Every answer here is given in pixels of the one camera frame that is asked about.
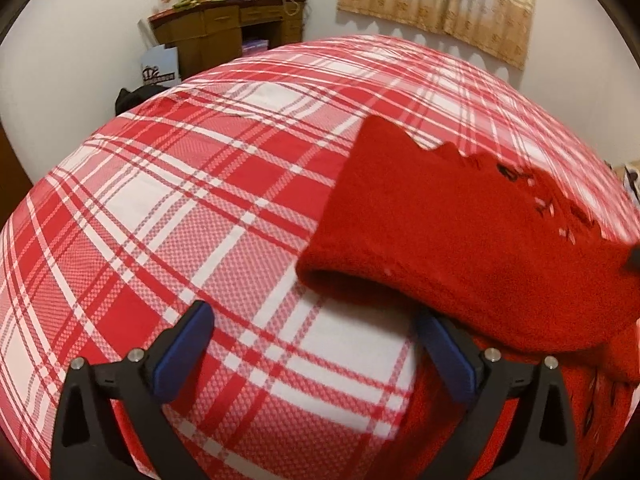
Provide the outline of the black bag on floor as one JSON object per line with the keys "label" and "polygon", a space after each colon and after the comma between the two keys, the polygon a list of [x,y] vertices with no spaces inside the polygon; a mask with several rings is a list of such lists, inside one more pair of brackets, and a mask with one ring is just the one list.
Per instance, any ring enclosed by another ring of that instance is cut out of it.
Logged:
{"label": "black bag on floor", "polygon": [[114,103],[115,115],[118,116],[128,112],[128,110],[132,110],[148,99],[151,99],[152,96],[157,96],[165,90],[165,87],[158,86],[157,84],[144,84],[132,91],[121,88]]}

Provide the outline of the brown wooden desk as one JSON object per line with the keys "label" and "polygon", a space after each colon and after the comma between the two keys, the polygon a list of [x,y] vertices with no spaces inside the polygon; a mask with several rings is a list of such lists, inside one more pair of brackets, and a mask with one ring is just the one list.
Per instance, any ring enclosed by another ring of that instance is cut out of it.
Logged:
{"label": "brown wooden desk", "polygon": [[218,0],[149,18],[156,40],[178,53],[183,79],[243,55],[262,42],[268,50],[303,40],[307,0]]}

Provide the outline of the white blue paper bag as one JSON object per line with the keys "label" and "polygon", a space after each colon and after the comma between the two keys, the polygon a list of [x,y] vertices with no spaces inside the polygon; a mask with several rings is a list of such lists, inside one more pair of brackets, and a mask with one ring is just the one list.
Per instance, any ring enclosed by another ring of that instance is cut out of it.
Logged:
{"label": "white blue paper bag", "polygon": [[180,84],[178,50],[163,44],[147,50],[141,58],[141,76],[146,86],[170,88]]}

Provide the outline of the red knit sweater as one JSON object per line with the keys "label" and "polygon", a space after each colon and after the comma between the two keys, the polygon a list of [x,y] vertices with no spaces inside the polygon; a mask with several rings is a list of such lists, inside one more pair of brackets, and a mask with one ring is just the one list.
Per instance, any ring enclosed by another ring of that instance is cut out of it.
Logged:
{"label": "red knit sweater", "polygon": [[[405,311],[415,329],[423,315],[442,316],[510,361],[554,356],[573,413],[576,479],[629,476],[612,459],[628,444],[639,382],[639,247],[606,238],[548,172],[450,143],[426,150],[368,117],[296,273],[323,296]],[[466,412],[418,333],[416,344],[416,382],[374,464],[378,479],[422,479]],[[506,402],[468,479],[486,479],[516,404]]]}

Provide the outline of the red plaid bed sheet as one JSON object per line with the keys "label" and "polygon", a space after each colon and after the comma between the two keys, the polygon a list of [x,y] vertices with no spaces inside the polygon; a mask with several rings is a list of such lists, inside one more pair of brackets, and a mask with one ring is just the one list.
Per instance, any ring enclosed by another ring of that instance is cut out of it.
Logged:
{"label": "red plaid bed sheet", "polygon": [[295,260],[370,114],[424,148],[536,166],[631,242],[613,171],[543,108],[451,55],[384,36],[293,44],[195,76],[89,136],[1,232],[1,429],[50,474],[68,363],[117,361],[197,299],[206,355],[166,414],[215,479],[399,476],[418,355],[400,313],[326,300]]}

